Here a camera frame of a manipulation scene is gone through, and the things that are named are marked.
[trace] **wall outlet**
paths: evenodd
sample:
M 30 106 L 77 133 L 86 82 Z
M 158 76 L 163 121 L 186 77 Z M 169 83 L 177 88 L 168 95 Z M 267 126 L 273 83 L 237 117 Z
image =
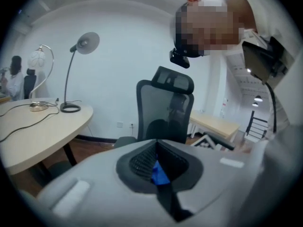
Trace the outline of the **wall outlet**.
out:
M 117 122 L 117 128 L 123 128 L 123 122 Z

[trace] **white wall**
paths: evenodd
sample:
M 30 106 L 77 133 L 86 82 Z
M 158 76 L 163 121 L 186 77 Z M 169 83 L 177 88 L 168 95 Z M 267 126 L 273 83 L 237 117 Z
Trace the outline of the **white wall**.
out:
M 53 49 L 53 72 L 37 96 L 63 98 L 69 49 L 90 31 L 100 36 L 99 47 L 91 54 L 75 54 L 70 71 L 67 100 L 82 100 L 94 109 L 89 124 L 95 137 L 118 138 L 131 135 L 129 123 L 135 123 L 137 135 L 136 84 L 152 79 L 159 66 L 189 75 L 195 83 L 194 109 L 205 106 L 208 89 L 209 57 L 190 59 L 184 69 L 169 61 L 173 41 L 169 35 L 170 15 L 141 3 L 125 0 L 87 1 L 63 7 L 34 23 L 22 46 L 21 56 L 28 58 L 39 44 Z M 50 69 L 50 53 L 45 50 Z M 117 128 L 117 122 L 124 122 Z M 82 134 L 90 135 L 88 129 Z
M 226 87 L 226 57 L 222 51 L 211 51 L 210 73 L 205 113 L 219 117 Z
M 246 131 L 246 128 L 250 122 L 251 112 L 254 110 L 254 117 L 268 121 L 269 118 L 269 101 L 268 98 L 264 98 L 263 102 L 257 102 L 259 107 L 254 107 L 252 104 L 254 96 L 243 95 L 241 107 L 238 113 L 237 121 L 240 123 L 239 130 Z
M 241 106 L 242 93 L 237 80 L 228 67 L 226 73 L 226 87 L 224 97 L 227 99 L 226 106 L 224 108 L 224 119 L 230 122 L 241 123 L 238 120 L 237 115 Z

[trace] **woman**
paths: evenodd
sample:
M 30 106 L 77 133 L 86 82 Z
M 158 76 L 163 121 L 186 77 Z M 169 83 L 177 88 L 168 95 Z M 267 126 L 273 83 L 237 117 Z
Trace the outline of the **woman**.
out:
M 10 65 L 10 76 L 6 78 L 2 75 L 1 90 L 2 93 L 11 97 L 12 101 L 23 99 L 24 78 L 21 72 L 21 57 L 13 56 Z

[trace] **wooden table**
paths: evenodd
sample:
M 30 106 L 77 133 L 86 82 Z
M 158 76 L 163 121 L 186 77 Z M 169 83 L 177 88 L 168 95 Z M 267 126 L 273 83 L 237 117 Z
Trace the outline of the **wooden table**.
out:
M 11 98 L 9 96 L 0 97 L 0 104 L 8 102 L 10 99 Z
M 190 114 L 189 122 L 193 124 L 191 138 L 194 137 L 197 129 L 202 131 L 212 131 L 233 142 L 239 125 L 237 123 L 228 122 L 224 119 L 200 113 L 198 110 L 193 110 Z
M 46 101 L 55 104 L 55 98 L 39 98 L 36 101 Z M 8 102 L 0 106 L 0 114 L 10 108 L 29 104 L 30 100 Z M 77 136 L 89 123 L 93 116 L 91 106 L 76 102 L 81 110 L 76 113 L 50 115 L 40 123 L 19 130 L 0 143 L 2 162 L 9 174 L 13 175 L 38 164 L 60 148 L 64 148 L 71 165 L 75 160 L 68 143 Z M 0 117 L 0 140 L 15 129 L 29 126 L 51 113 L 58 112 L 56 107 L 49 107 L 40 112 L 31 112 L 28 105 L 10 110 Z

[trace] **mesh chair back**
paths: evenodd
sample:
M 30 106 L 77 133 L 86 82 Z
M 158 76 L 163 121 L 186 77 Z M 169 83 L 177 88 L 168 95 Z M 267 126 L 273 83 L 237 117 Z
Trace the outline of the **mesh chair back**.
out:
M 157 72 L 153 81 L 137 84 L 138 141 L 165 139 L 185 143 L 194 103 L 193 82 L 186 75 L 164 69 L 163 75 Z
M 24 99 L 29 98 L 30 92 L 34 89 L 36 79 L 35 70 L 27 69 L 27 76 L 24 77 Z

